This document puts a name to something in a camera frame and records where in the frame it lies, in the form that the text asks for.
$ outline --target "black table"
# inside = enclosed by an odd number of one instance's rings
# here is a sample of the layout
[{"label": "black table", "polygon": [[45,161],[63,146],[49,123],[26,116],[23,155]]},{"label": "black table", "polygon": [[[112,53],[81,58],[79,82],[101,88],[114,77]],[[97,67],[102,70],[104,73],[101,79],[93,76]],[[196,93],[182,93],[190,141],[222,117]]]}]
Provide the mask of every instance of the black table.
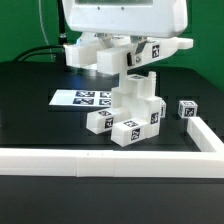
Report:
[{"label": "black table", "polygon": [[[167,103],[160,135],[121,148],[110,132],[85,128],[97,108],[49,106],[57,89],[110,90],[118,76],[68,71],[51,63],[0,64],[0,146],[49,149],[198,151],[177,115],[179,100],[194,100],[198,115],[223,140],[224,94],[196,72],[144,67],[158,74]],[[0,223],[197,223],[224,220],[224,180],[173,178],[0,177]]]}]

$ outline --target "green wall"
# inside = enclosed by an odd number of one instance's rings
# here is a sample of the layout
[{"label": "green wall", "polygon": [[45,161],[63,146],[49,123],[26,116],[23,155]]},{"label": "green wall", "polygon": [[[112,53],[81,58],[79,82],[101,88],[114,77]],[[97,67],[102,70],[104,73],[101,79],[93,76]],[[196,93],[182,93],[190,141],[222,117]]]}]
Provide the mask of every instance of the green wall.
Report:
[{"label": "green wall", "polygon": [[[49,42],[57,44],[56,0],[42,0],[42,8]],[[224,91],[224,1],[188,0],[188,8],[189,26],[182,36],[193,38],[194,48],[179,51],[156,64],[192,68]],[[45,45],[38,0],[1,0],[0,28],[0,62],[12,60],[32,47]],[[68,28],[67,31],[71,42],[80,35]],[[49,61],[50,57],[45,56],[44,60]]]}]

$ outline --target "white robot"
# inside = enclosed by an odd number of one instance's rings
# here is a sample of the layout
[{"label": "white robot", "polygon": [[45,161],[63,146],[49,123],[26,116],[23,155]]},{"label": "white robot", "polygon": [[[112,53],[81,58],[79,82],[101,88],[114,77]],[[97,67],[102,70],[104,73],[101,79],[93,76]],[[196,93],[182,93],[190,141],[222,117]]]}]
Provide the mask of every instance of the white robot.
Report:
[{"label": "white robot", "polygon": [[193,40],[176,37],[187,26],[186,0],[63,4],[70,28],[84,32],[76,45],[65,45],[67,65],[120,75],[111,108],[89,113],[86,127],[96,134],[112,130],[111,139],[121,146],[158,135],[162,99],[155,96],[156,75],[127,71],[193,46]]}]

